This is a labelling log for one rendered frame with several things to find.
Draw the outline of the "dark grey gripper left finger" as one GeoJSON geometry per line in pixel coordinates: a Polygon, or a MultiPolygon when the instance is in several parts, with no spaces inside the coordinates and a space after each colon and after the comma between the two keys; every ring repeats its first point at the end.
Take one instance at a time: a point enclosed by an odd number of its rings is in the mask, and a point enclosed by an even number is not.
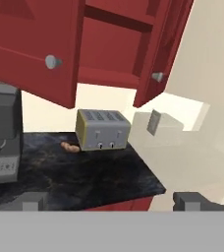
{"type": "Polygon", "coordinates": [[[16,200],[0,205],[0,211],[44,211],[48,201],[47,192],[26,192],[16,200]]]}

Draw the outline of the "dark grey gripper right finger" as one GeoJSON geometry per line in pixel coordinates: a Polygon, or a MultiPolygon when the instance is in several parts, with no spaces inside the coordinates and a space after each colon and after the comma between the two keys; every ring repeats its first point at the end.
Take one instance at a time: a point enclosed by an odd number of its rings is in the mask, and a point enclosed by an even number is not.
{"type": "Polygon", "coordinates": [[[174,211],[214,212],[224,211],[224,205],[207,200],[198,192],[174,192],[174,211]]]}

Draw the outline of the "red base cabinet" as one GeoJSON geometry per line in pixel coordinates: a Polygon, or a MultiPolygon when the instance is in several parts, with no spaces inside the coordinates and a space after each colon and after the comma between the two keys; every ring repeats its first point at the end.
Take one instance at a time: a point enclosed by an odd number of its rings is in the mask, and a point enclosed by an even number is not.
{"type": "Polygon", "coordinates": [[[89,211],[102,211],[102,212],[126,212],[126,211],[144,211],[146,212],[153,200],[153,196],[137,198],[125,202],[109,204],[99,207],[88,208],[89,211]]]}

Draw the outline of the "red cabinet door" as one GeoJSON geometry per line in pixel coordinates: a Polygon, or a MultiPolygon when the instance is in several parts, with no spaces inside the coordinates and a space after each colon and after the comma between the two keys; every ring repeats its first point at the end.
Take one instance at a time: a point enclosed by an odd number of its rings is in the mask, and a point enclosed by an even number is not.
{"type": "Polygon", "coordinates": [[[0,0],[0,81],[73,108],[84,7],[85,0],[0,0]],[[47,55],[62,64],[48,69],[47,55]]]}
{"type": "Polygon", "coordinates": [[[160,0],[140,73],[134,107],[164,92],[194,0],[160,0]],[[153,73],[164,74],[160,83],[153,73]]]}

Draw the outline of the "tan croissant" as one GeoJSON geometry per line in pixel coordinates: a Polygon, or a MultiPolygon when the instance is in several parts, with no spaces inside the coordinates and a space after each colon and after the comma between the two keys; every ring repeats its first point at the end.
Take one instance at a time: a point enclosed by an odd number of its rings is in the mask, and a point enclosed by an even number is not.
{"type": "Polygon", "coordinates": [[[81,149],[78,146],[75,145],[71,145],[67,142],[62,142],[61,143],[61,147],[68,153],[79,153],[81,151],[81,149]]]}

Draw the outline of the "grey microwave oven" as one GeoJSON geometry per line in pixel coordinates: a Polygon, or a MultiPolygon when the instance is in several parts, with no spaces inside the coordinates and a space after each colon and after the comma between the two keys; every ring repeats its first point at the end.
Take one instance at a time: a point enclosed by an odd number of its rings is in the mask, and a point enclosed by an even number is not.
{"type": "Polygon", "coordinates": [[[22,93],[0,82],[0,183],[17,180],[22,152],[22,93]]]}

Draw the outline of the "silver four-slot toaster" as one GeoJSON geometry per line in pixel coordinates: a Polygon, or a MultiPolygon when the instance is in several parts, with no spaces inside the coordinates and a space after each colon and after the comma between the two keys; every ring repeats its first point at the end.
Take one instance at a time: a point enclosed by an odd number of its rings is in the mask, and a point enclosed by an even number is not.
{"type": "Polygon", "coordinates": [[[117,110],[79,109],[76,135],[83,151],[120,150],[127,146],[131,123],[117,110]]]}

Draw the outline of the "grey round door knob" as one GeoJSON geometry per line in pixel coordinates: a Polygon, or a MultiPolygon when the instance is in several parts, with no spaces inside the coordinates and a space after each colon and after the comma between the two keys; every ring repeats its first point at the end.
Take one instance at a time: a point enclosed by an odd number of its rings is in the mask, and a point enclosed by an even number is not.
{"type": "Polygon", "coordinates": [[[163,79],[163,76],[164,74],[162,72],[158,72],[158,73],[153,73],[151,75],[151,78],[155,80],[156,82],[160,83],[163,79]]]}
{"type": "Polygon", "coordinates": [[[62,60],[54,55],[47,55],[45,57],[45,65],[48,69],[52,70],[59,67],[62,64],[62,60]]]}

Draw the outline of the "grey wall socket plate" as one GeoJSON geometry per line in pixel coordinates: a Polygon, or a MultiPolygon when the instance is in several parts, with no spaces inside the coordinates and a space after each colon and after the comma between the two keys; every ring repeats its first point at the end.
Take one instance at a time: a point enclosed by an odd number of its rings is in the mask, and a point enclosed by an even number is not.
{"type": "Polygon", "coordinates": [[[156,111],[155,109],[152,110],[150,117],[149,117],[149,121],[147,124],[147,131],[154,136],[157,126],[159,124],[161,118],[161,113],[156,111]]]}

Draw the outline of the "red wall cabinet body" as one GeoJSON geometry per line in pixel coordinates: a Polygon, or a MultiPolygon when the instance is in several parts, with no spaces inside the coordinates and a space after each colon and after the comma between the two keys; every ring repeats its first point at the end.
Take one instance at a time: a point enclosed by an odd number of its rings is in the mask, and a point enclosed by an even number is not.
{"type": "Polygon", "coordinates": [[[160,0],[85,0],[79,81],[134,89],[160,0]]]}

